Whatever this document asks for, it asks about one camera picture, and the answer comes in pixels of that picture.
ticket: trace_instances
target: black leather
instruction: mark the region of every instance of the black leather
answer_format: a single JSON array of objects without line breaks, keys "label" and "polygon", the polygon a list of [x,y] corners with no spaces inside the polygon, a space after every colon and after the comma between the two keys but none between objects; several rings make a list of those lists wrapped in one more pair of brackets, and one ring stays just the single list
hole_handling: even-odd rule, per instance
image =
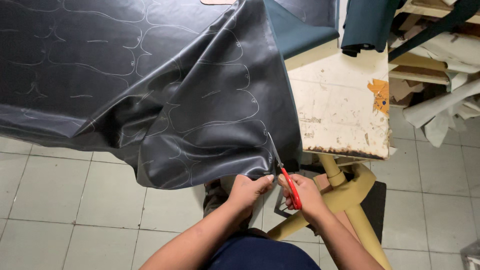
[{"label": "black leather", "polygon": [[109,151],[155,188],[270,174],[267,132],[298,168],[295,104],[263,0],[0,6],[0,134]]}]

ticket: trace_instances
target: white floor tile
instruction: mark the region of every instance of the white floor tile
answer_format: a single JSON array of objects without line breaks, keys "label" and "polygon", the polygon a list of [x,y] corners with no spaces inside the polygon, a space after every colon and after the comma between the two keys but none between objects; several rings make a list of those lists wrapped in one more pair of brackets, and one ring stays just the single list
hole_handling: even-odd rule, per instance
[{"label": "white floor tile", "polygon": [[27,158],[27,155],[0,153],[0,218],[7,218],[10,213]]},{"label": "white floor tile", "polygon": [[31,149],[31,143],[0,137],[0,152],[29,154]]},{"label": "white floor tile", "polygon": [[78,151],[62,147],[44,147],[33,145],[31,155],[67,158],[76,160],[91,160],[93,152]]},{"label": "white floor tile", "polygon": [[7,224],[7,220],[6,219],[0,219],[0,239],[1,239],[1,235],[3,233],[3,229],[5,229],[5,224]]},{"label": "white floor tile", "polygon": [[138,230],[76,225],[64,270],[130,270]]},{"label": "white floor tile", "polygon": [[460,254],[430,252],[433,270],[462,270],[463,262]]},{"label": "white floor tile", "polygon": [[109,153],[109,152],[93,152],[92,160],[126,164],[123,160],[118,159],[112,153]]},{"label": "white floor tile", "polygon": [[89,161],[30,156],[10,218],[72,223]]},{"label": "white floor tile", "polygon": [[138,232],[132,270],[139,269],[159,248],[179,234],[140,230]]},{"label": "white floor tile", "polygon": [[480,197],[480,148],[463,146],[462,151],[470,195]]},{"label": "white floor tile", "polygon": [[[415,139],[417,141],[428,142],[421,128],[415,129]],[[447,131],[447,134],[445,135],[443,143],[451,144],[451,145],[460,145],[460,134],[457,131],[449,128]]]},{"label": "white floor tile", "polygon": [[145,189],[132,167],[92,161],[77,224],[138,229]]},{"label": "white floor tile", "polygon": [[420,191],[420,171],[415,141],[394,139],[398,149],[387,161],[371,162],[371,170],[377,180],[388,189]]},{"label": "white floor tile", "polygon": [[476,238],[470,198],[423,194],[430,251],[459,253]]},{"label": "white floor tile", "polygon": [[402,112],[403,108],[390,107],[390,128],[393,138],[415,140],[415,131]]},{"label": "white floor tile", "polygon": [[338,270],[325,244],[320,244],[320,268],[322,270]]},{"label": "white floor tile", "polygon": [[310,256],[317,265],[320,262],[320,245],[318,243],[307,243],[307,242],[294,242],[294,241],[284,241],[292,245],[296,245],[301,250]]},{"label": "white floor tile", "polygon": [[467,131],[460,133],[460,141],[465,146],[480,147],[480,117],[465,120]]},{"label": "white floor tile", "polygon": [[384,249],[390,265],[395,270],[429,270],[428,251]]},{"label": "white floor tile", "polygon": [[202,219],[204,197],[203,185],[176,190],[148,188],[141,228],[181,233]]},{"label": "white floor tile", "polygon": [[[285,218],[275,214],[274,208],[277,196],[281,190],[281,187],[277,184],[274,185],[274,188],[269,192],[265,193],[265,203],[264,203],[264,232],[268,232],[273,227],[280,224],[284,221]],[[310,242],[310,243],[319,243],[320,238],[315,236],[309,228],[301,228],[300,230],[294,232],[293,234],[285,237],[286,241],[298,241],[298,242]]]},{"label": "white floor tile", "polygon": [[480,198],[471,198],[475,226],[477,227],[477,237],[480,238]]},{"label": "white floor tile", "polygon": [[382,247],[428,251],[422,193],[387,190]]},{"label": "white floor tile", "polygon": [[0,269],[61,270],[72,224],[8,220],[0,241]]},{"label": "white floor tile", "polygon": [[252,219],[248,224],[249,228],[262,229],[264,219],[264,196],[260,195],[253,206]]},{"label": "white floor tile", "polygon": [[423,192],[469,196],[461,146],[417,142]]}]

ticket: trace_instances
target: orange tape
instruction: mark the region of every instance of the orange tape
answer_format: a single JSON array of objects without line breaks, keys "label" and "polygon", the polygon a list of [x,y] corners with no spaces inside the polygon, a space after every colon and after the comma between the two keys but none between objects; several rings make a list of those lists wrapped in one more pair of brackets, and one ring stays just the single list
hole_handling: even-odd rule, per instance
[{"label": "orange tape", "polygon": [[367,85],[368,89],[375,94],[375,102],[373,108],[377,109],[388,116],[390,110],[388,82],[373,79],[373,84]]}]

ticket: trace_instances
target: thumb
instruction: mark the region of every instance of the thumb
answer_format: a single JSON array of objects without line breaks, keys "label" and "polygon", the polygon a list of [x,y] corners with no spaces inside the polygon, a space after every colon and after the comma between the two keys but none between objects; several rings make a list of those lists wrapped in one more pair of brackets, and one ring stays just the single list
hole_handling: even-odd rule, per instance
[{"label": "thumb", "polygon": [[255,181],[255,184],[257,185],[257,190],[263,190],[266,188],[268,185],[270,185],[273,182],[273,174],[260,177]]}]

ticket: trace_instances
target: dark green fabric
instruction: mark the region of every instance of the dark green fabric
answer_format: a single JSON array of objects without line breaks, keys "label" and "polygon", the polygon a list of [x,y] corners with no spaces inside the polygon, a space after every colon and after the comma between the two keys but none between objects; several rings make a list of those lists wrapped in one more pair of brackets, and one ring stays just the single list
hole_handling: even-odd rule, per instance
[{"label": "dark green fabric", "polygon": [[360,49],[383,52],[399,3],[400,0],[349,0],[343,25],[343,53],[356,57]]},{"label": "dark green fabric", "polygon": [[339,37],[335,28],[304,24],[274,0],[265,0],[276,35],[276,46],[288,59]]}]

